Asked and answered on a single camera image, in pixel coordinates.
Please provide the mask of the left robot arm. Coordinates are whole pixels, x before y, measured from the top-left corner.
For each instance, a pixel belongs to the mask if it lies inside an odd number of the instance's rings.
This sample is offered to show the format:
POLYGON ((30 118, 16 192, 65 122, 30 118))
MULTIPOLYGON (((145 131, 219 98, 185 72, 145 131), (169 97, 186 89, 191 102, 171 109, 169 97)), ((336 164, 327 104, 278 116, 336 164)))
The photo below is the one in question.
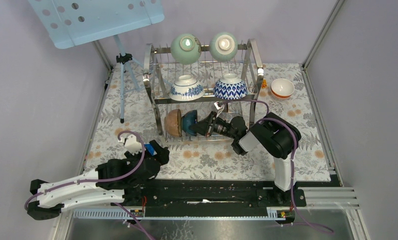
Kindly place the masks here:
POLYGON ((33 198, 25 204, 27 214, 41 221, 84 206, 146 203, 141 187, 155 179, 161 166, 169 162, 170 151, 155 140, 141 144, 133 135, 120 142, 126 148, 123 159, 110 159, 59 182, 32 180, 33 198))

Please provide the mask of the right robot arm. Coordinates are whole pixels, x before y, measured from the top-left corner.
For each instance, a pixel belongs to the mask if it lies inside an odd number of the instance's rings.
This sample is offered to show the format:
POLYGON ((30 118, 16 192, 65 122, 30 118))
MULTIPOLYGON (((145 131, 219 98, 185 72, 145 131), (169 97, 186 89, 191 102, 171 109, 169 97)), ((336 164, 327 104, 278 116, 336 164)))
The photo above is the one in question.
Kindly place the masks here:
POLYGON ((242 156, 263 146, 274 158, 274 184, 278 188, 273 193, 274 201, 286 206, 293 200, 291 189, 295 178, 292 161, 301 140, 301 133, 296 127, 272 112, 247 127, 241 116, 235 116, 227 122, 212 111, 205 119, 193 122, 187 129, 194 135, 209 137, 217 133, 231 138, 233 150, 242 156))

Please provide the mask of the orange bowl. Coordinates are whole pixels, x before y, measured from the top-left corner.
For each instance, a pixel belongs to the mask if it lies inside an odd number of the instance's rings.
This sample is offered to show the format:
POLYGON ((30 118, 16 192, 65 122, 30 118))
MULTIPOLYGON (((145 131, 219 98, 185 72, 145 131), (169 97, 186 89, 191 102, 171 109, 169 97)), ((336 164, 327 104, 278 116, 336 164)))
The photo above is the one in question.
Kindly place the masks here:
POLYGON ((274 79, 270 85, 272 95, 278 99, 288 99, 295 92, 294 84, 285 78, 274 79))

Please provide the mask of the teal blue bowl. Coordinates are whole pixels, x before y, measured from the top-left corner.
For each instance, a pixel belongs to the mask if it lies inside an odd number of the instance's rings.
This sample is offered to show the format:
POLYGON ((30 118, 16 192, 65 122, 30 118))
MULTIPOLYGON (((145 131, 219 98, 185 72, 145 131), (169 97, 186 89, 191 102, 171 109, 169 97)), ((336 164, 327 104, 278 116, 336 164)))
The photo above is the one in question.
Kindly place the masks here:
POLYGON ((188 136, 196 136, 197 133, 190 129, 191 125, 197 123, 198 113, 197 110, 191 110, 182 116, 182 130, 188 136))

